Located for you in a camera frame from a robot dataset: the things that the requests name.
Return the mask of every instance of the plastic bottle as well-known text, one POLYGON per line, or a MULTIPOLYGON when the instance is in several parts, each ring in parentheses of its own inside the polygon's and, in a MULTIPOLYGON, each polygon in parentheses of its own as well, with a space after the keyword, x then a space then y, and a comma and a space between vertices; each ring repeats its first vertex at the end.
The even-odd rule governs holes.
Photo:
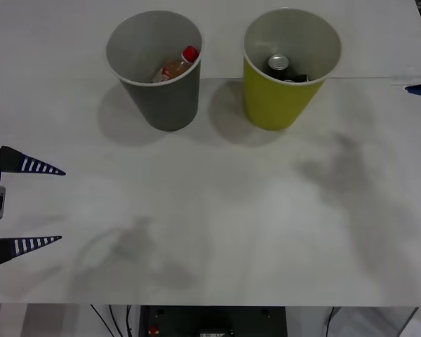
POLYGON ((167 60, 166 64, 154 76, 152 83, 165 82, 184 74, 198 58, 199 52, 192 46, 188 46, 180 59, 167 60))

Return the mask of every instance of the table surface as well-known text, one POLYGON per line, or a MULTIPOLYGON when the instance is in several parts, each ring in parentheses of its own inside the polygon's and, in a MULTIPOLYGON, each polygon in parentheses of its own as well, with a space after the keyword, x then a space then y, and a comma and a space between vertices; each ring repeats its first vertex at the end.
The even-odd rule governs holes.
MULTIPOLYGON (((329 79, 275 133, 246 120, 239 80, 204 79, 196 119, 163 133, 100 55, 129 13, 173 8, 200 22, 203 75, 239 77, 248 18, 295 4, 255 2, 1 1, 0 146, 67 175, 4 175, 0 237, 63 239, 0 266, 0 303, 421 305, 421 97, 329 79)), ((357 2, 300 4, 344 36, 339 77, 421 60, 411 0, 357 2)))
POLYGON ((334 77, 390 77, 421 68, 414 0, 1 0, 0 72, 25 79, 102 77, 112 30, 136 13, 163 9, 201 29, 202 77, 239 78, 245 28, 285 6, 313 11, 338 30, 344 55, 334 77))

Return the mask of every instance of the cup rim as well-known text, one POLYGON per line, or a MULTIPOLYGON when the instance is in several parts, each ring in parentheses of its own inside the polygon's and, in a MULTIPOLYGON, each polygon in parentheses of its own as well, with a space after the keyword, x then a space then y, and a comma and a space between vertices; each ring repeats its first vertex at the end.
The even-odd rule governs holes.
POLYGON ((105 45, 105 50, 104 50, 104 52, 105 52, 105 59, 106 59, 106 63, 107 63, 107 66, 108 66, 108 68, 111 70, 111 73, 112 74, 114 74, 119 80, 121 80, 121 81, 123 81, 123 82, 125 82, 125 83, 127 83, 127 84, 131 84, 131 85, 134 85, 134 86, 148 86, 148 87, 156 87, 156 86, 167 86, 167 85, 169 85, 169 84, 172 84, 172 83, 175 83, 176 81, 179 81, 179 80, 181 80, 181 79, 183 79, 184 77, 186 77, 188 74, 190 74, 191 72, 193 72, 194 71, 194 69, 198 66, 198 64, 201 62, 201 58, 202 58, 202 55, 203 55, 203 50, 204 50, 204 37, 203 37, 203 34, 201 33, 201 30, 199 29, 199 27, 198 27, 198 25, 193 21, 193 20, 191 20, 191 19, 189 19, 187 16, 185 16, 185 15, 183 15, 183 14, 179 14, 179 13, 176 13, 176 12, 173 12, 173 11, 158 11, 158 10, 155 10, 155 11, 145 11, 145 12, 141 12, 141 13, 137 13, 137 14, 135 14, 135 15, 132 15, 132 16, 130 16, 130 17, 128 17, 128 18, 126 18, 125 20, 123 20, 123 21, 121 21, 115 28, 114 28, 114 30, 112 31, 112 33, 110 34, 110 36, 109 36, 109 38, 108 38, 108 40, 107 40, 107 42, 106 42, 106 45, 105 45), (199 32, 199 34, 200 34, 200 36, 201 36, 201 50, 200 50, 200 52, 199 52, 199 55, 198 55, 198 58, 195 60, 195 62, 194 62, 194 64, 186 71, 186 72, 184 72, 183 74, 181 74, 180 76, 178 76, 178 77, 175 77, 174 79, 170 79, 170 80, 168 80, 168 81, 165 81, 165 82, 159 82, 159 83, 145 83, 145 82, 136 82, 136 81, 131 81, 130 79, 127 79, 127 78, 125 78, 125 77, 123 77, 123 76, 121 76, 118 72, 116 72, 113 68, 112 68, 112 66, 111 66, 111 64, 109 63, 109 60, 107 59, 107 53, 106 53, 106 50, 107 50, 107 45, 109 44, 109 41, 111 40, 111 38, 112 38, 112 35, 115 33, 115 31, 117 30, 117 28, 118 27, 120 27, 120 25, 122 25, 125 21, 127 21, 127 20, 129 20, 129 19, 132 19, 132 18, 134 18, 135 16, 138 16, 138 15, 141 15, 141 14, 146 14, 146 13, 152 13, 152 12, 163 12, 163 13, 172 13, 172 14, 176 14, 176 15, 179 15, 179 16, 181 16, 181 17, 183 17, 184 19, 187 19, 188 21, 190 21, 192 24, 193 24, 193 26, 195 26, 195 28, 198 30, 198 32, 199 32))
POLYGON ((334 71, 338 68, 338 66, 340 65, 340 61, 342 59, 343 56, 343 43, 342 43, 342 38, 340 37, 340 34, 338 33, 338 31, 334 28, 334 26, 331 25, 331 23, 329 21, 327 21, 325 18, 321 17, 320 15, 311 12, 311 11, 307 11, 304 9, 300 9, 300 8, 291 8, 291 7, 281 7, 281 8, 276 8, 273 9, 271 11, 267 11, 264 12, 263 14, 259 15, 258 17, 256 17, 253 21, 250 22, 250 24, 248 25, 248 27, 245 29, 245 34, 243 34, 243 56, 246 60, 246 62, 254 69, 255 72, 257 72, 260 76, 264 77, 265 79, 268 79, 270 81, 273 81, 277 84, 281 84, 283 86, 310 86, 312 84, 317 84, 319 82, 324 81, 325 79, 327 79, 331 74, 334 73, 334 71), (266 15, 266 14, 270 14, 273 12, 278 12, 278 11, 299 11, 299 12, 304 12, 306 14, 311 14, 311 15, 315 15, 316 17, 322 19, 325 23, 327 23, 329 25, 329 27, 331 27, 334 32, 335 35, 338 38, 338 41, 340 42, 340 57, 338 58, 337 63, 335 64, 335 66, 332 68, 332 70, 330 72, 328 72, 326 75, 319 77, 318 79, 315 79, 313 81, 308 81, 308 82, 302 82, 302 83, 290 83, 290 82, 285 82, 285 81, 281 81, 279 79, 275 79, 274 77, 268 76, 267 74, 265 74, 264 72, 262 72, 261 70, 259 70, 250 60, 250 58, 248 57, 248 55, 246 54, 246 48, 245 48, 245 37, 246 37, 246 32, 248 31, 248 29, 251 27, 251 25, 259 18, 261 18, 262 16, 266 15))

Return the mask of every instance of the black cable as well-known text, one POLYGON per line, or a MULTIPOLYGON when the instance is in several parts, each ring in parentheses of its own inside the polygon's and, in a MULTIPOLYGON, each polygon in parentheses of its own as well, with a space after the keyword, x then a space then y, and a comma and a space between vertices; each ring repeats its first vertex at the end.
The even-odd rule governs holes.
POLYGON ((131 306, 126 306, 126 330, 128 332, 128 337, 133 337, 133 333, 131 332, 131 328, 129 327, 129 312, 131 311, 131 306))
POLYGON ((121 334, 120 328, 117 325, 117 322, 115 322, 114 313, 112 312, 112 306, 110 304, 109 304, 109 312, 111 313, 111 317, 112 317, 112 321, 114 322, 115 329, 117 329, 117 332, 119 333, 120 337, 123 337, 123 335, 121 334))
POLYGON ((101 322, 103 322, 103 324, 106 326, 106 329, 109 331, 109 333, 111 334, 112 337, 115 337, 114 334, 112 333, 111 329, 108 327, 108 325, 106 324, 105 320, 103 319, 103 317, 101 317, 100 313, 95 309, 95 307, 93 305, 91 305, 93 311, 95 311, 95 313, 98 315, 98 317, 101 319, 101 322))
POLYGON ((332 320, 332 315, 334 313, 334 309, 335 309, 335 307, 332 307, 332 310, 330 311, 330 314, 329 314, 328 327, 326 328, 326 337, 328 337, 328 334, 329 334, 329 324, 330 324, 330 321, 332 320))

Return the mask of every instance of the dark object in cup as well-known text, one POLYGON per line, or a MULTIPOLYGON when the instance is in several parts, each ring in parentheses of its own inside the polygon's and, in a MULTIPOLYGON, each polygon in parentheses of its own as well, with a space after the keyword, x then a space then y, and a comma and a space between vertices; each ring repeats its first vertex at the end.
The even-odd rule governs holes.
POLYGON ((267 61, 265 74, 267 74, 270 77, 273 77, 274 79, 278 79, 279 81, 284 81, 288 79, 288 64, 288 58, 286 58, 284 55, 273 55, 267 61))
POLYGON ((303 82, 308 82, 309 77, 306 74, 301 74, 301 75, 296 75, 295 77, 292 77, 291 80, 294 81, 295 83, 303 83, 303 82))

